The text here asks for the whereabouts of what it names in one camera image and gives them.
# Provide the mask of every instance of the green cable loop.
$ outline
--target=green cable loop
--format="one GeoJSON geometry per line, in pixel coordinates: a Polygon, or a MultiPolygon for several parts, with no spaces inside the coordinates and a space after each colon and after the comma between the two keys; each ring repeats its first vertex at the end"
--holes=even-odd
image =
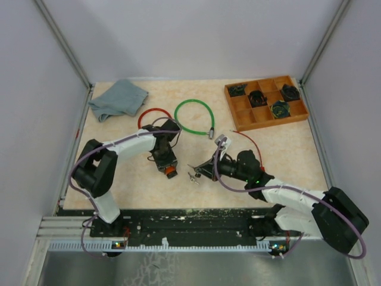
{"type": "Polygon", "coordinates": [[[201,131],[194,131],[192,129],[188,129],[187,127],[183,126],[178,118],[177,118],[177,112],[179,111],[180,107],[183,106],[184,104],[186,103],[189,103],[189,102],[197,102],[197,103],[200,103],[202,104],[203,106],[205,106],[207,108],[207,110],[209,111],[209,114],[210,114],[210,118],[212,120],[212,127],[211,129],[213,128],[214,129],[214,115],[213,115],[213,112],[212,112],[212,109],[210,109],[210,107],[204,103],[203,101],[201,100],[184,100],[183,102],[181,102],[175,109],[174,111],[174,119],[179,123],[179,125],[182,127],[183,130],[189,132],[189,133],[193,133],[193,134],[197,134],[197,135],[209,135],[209,132],[201,132],[201,131]]]}

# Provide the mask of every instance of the metal connector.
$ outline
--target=metal connector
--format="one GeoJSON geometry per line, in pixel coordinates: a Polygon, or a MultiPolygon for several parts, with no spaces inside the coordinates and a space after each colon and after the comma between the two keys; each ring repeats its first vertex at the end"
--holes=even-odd
{"type": "Polygon", "coordinates": [[[209,134],[209,139],[212,140],[214,137],[214,127],[210,127],[208,134],[209,134]]]}
{"type": "Polygon", "coordinates": [[[197,182],[197,178],[192,175],[191,173],[188,172],[188,175],[189,175],[189,179],[192,183],[195,183],[196,185],[199,185],[199,182],[197,182]]]}

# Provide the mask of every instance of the green cable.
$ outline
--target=green cable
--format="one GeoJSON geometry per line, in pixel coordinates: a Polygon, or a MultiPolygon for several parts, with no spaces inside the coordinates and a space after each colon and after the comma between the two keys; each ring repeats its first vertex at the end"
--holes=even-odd
{"type": "Polygon", "coordinates": [[[209,135],[209,139],[213,139],[213,136],[214,136],[214,115],[213,115],[213,112],[212,112],[212,109],[210,109],[210,107],[204,103],[203,101],[201,100],[184,100],[183,102],[181,102],[177,107],[176,109],[174,110],[174,119],[178,122],[178,124],[182,127],[183,130],[185,130],[186,132],[189,132],[189,133],[193,133],[193,134],[197,134],[197,135],[209,135]],[[192,130],[192,129],[189,129],[185,126],[183,126],[178,118],[177,118],[177,112],[179,111],[180,107],[183,106],[184,104],[186,103],[189,103],[189,102],[197,102],[197,103],[200,103],[202,104],[203,106],[205,106],[207,108],[207,110],[209,111],[209,114],[210,114],[210,118],[212,120],[212,127],[210,128],[209,132],[201,132],[201,131],[195,131],[195,130],[192,130]]]}

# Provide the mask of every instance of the towel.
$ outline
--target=towel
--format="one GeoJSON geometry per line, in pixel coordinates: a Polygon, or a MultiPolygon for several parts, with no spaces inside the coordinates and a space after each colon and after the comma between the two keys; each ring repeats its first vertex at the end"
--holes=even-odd
{"type": "Polygon", "coordinates": [[[128,79],[121,79],[100,97],[90,100],[89,106],[98,121],[104,122],[113,115],[135,116],[147,96],[147,91],[128,79]]]}

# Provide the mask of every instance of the small metal part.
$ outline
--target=small metal part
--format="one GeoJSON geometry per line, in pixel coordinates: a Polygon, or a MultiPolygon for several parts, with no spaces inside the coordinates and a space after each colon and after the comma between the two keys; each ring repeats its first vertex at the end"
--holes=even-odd
{"type": "Polygon", "coordinates": [[[212,140],[213,137],[214,137],[214,128],[210,127],[210,130],[209,130],[209,139],[212,140]]]}
{"type": "Polygon", "coordinates": [[[189,175],[189,179],[192,183],[196,183],[197,185],[199,185],[199,182],[197,182],[196,180],[196,177],[194,175],[192,175],[191,173],[188,172],[188,175],[189,175]]]}
{"type": "Polygon", "coordinates": [[[220,143],[220,141],[221,141],[222,139],[224,139],[224,137],[226,137],[226,136],[223,135],[223,134],[221,134],[220,136],[217,137],[216,140],[214,140],[214,143],[216,143],[216,145],[218,145],[218,143],[220,143]]]}

